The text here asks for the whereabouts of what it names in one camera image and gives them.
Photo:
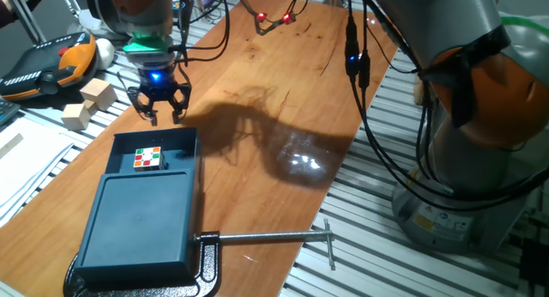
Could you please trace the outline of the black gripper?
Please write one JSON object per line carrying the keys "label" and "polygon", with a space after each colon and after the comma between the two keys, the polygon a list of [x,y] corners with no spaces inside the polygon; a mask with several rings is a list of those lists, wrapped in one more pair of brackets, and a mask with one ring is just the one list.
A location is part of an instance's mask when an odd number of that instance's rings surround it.
{"label": "black gripper", "polygon": [[[172,121],[180,124],[188,111],[192,87],[189,83],[178,84],[174,78],[173,57],[144,57],[136,62],[140,86],[129,87],[127,96],[141,119],[152,126],[157,125],[154,101],[169,101],[172,106]],[[148,102],[144,104],[140,95],[144,94]]]}

